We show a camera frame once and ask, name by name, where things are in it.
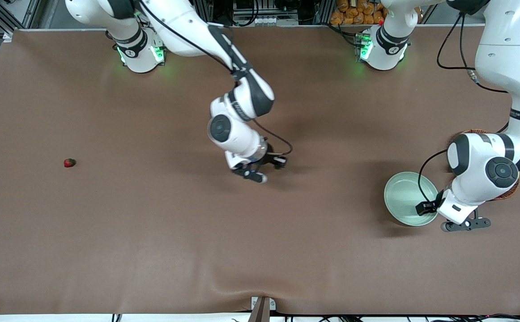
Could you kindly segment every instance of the brown table surface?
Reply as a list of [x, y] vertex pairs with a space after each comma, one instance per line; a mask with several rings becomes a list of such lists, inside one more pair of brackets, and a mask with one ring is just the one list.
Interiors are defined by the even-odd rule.
[[[481, 30], [465, 31], [470, 64]], [[103, 32], [17, 31], [0, 49], [0, 314], [236, 311], [258, 295], [288, 314], [520, 314], [520, 189], [473, 232], [403, 227], [383, 203], [453, 134], [507, 121], [507, 94], [436, 66], [447, 32], [417, 28], [379, 72], [326, 28], [236, 30], [276, 93], [260, 121], [295, 148], [258, 185], [207, 137], [233, 85], [208, 57], [137, 75]], [[425, 174], [452, 178], [444, 157]]]

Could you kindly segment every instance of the green plate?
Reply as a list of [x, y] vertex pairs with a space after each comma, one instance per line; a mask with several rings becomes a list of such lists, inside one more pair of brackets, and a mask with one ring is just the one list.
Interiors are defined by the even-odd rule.
[[[437, 213], [420, 216], [415, 206], [425, 201], [425, 198], [417, 186], [418, 173], [397, 173], [385, 184], [383, 199], [385, 206], [395, 219], [409, 226], [423, 226], [432, 222]], [[421, 176], [421, 188], [429, 198], [434, 200], [437, 196], [437, 188], [424, 176]]]

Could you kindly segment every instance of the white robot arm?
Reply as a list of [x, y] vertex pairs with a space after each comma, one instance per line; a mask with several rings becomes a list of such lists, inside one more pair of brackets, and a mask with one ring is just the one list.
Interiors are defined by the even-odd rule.
[[474, 2], [484, 6], [486, 21], [475, 69], [481, 78], [507, 90], [512, 106], [504, 134], [455, 138], [447, 156], [456, 178], [439, 193], [431, 209], [424, 208], [429, 203], [418, 204], [419, 214], [436, 211], [455, 224], [462, 224], [478, 206], [509, 191], [520, 171], [520, 0], [475, 0], [471, 4]]
[[417, 25], [419, 6], [440, 4], [445, 0], [381, 0], [389, 9], [385, 22], [365, 31], [369, 34], [366, 48], [360, 51], [360, 59], [380, 71], [392, 69], [403, 59], [409, 36]]
[[[91, 12], [86, 15], [80, 11], [80, 17], [92, 17], [88, 20], [79, 19], [75, 9], [69, 11], [83, 23], [106, 27], [119, 47], [119, 32], [126, 33], [123, 37], [127, 39], [135, 38], [134, 34], [138, 33], [133, 32], [139, 25], [134, 19], [135, 8], [131, 0], [66, 0], [68, 8], [74, 2], [98, 2], [88, 7]], [[282, 169], [287, 160], [274, 153], [264, 137], [246, 122], [270, 112], [274, 102], [272, 88], [254, 71], [221, 28], [202, 21], [188, 0], [139, 0], [139, 4], [154, 28], [153, 33], [156, 32], [154, 38], [162, 39], [167, 49], [188, 57], [210, 55], [229, 69], [235, 87], [211, 103], [209, 137], [225, 151], [233, 173], [255, 182], [266, 182], [266, 176], [258, 171], [260, 166], [272, 163], [276, 169]], [[148, 56], [140, 55], [128, 59], [141, 58], [148, 60]]]
[[164, 61], [162, 41], [154, 31], [141, 27], [134, 16], [115, 18], [107, 0], [65, 0], [65, 6], [80, 23], [107, 29], [117, 43], [123, 63], [131, 71], [146, 73]]

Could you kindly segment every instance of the strawberry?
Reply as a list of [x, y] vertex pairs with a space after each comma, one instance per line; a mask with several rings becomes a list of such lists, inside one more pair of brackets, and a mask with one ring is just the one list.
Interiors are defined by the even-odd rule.
[[76, 163], [77, 161], [75, 161], [74, 159], [65, 159], [63, 161], [63, 167], [70, 168], [73, 167]]

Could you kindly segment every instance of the bread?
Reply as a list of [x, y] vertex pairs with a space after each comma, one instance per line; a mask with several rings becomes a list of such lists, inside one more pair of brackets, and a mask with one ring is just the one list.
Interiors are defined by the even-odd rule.
[[348, 11], [345, 12], [346, 18], [355, 18], [358, 16], [358, 8], [349, 8]]
[[373, 13], [373, 23], [379, 24], [381, 21], [383, 21], [383, 15], [381, 12], [374, 12]]
[[363, 11], [364, 14], [372, 14], [373, 13], [373, 4], [369, 4]]
[[364, 24], [372, 25], [373, 24], [373, 16], [370, 14], [364, 15]]
[[372, 14], [373, 4], [370, 4], [367, 0], [358, 0], [358, 11], [363, 14]]
[[348, 0], [337, 0], [337, 9], [340, 12], [346, 12], [350, 8], [350, 2]]
[[332, 18], [330, 18], [330, 24], [332, 25], [340, 25], [344, 22], [344, 14], [338, 11], [332, 13]]
[[358, 13], [358, 15], [354, 18], [354, 25], [360, 25], [364, 23], [364, 14]]

